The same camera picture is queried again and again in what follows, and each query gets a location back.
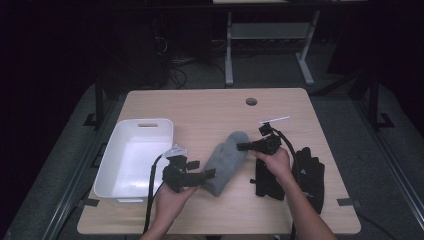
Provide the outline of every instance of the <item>wooden table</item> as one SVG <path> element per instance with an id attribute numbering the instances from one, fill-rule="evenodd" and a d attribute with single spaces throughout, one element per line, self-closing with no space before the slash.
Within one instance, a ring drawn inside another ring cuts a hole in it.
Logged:
<path id="1" fill-rule="evenodd" d="M 246 104 L 255 98 L 256 106 Z M 136 118 L 168 118 L 174 123 L 174 143 L 187 148 L 188 160 L 200 160 L 203 168 L 214 148 L 234 131 L 244 131 L 251 141 L 261 139 L 260 121 L 290 115 L 273 122 L 291 141 L 295 151 L 310 147 L 325 164 L 325 200 L 322 218 L 339 234 L 361 229 L 352 206 L 339 206 L 349 198 L 324 133 L 305 90 L 223 89 L 133 91 L 127 96 L 118 122 Z M 170 228 L 170 234 L 284 234 L 292 219 L 287 201 L 255 195 L 255 159 L 250 154 L 220 197 L 199 189 Z M 83 234 L 141 234 L 145 218 L 143 203 L 112 203 L 100 200 L 85 206 L 78 224 Z"/>

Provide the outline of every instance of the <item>white container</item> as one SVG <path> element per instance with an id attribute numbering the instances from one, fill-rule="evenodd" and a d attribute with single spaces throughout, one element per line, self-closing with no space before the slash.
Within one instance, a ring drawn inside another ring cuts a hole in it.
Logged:
<path id="1" fill-rule="evenodd" d="M 129 119 L 119 122 L 103 155 L 94 193 L 118 202 L 143 202 L 149 193 L 154 161 L 172 147 L 174 125 L 168 119 Z M 159 160 L 154 192 L 162 183 L 162 171 L 169 164 Z"/>

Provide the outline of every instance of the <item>gray fuzzy object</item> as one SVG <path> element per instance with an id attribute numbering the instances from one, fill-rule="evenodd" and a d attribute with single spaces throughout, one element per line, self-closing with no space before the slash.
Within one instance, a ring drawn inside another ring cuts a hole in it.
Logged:
<path id="1" fill-rule="evenodd" d="M 248 143 L 246 133 L 236 131 L 231 133 L 225 143 L 216 146 L 211 157 L 206 163 L 205 170 L 216 169 L 215 178 L 208 179 L 202 186 L 208 192 L 218 197 L 224 190 L 225 185 L 234 176 L 244 162 L 247 151 L 237 150 L 238 143 Z"/>

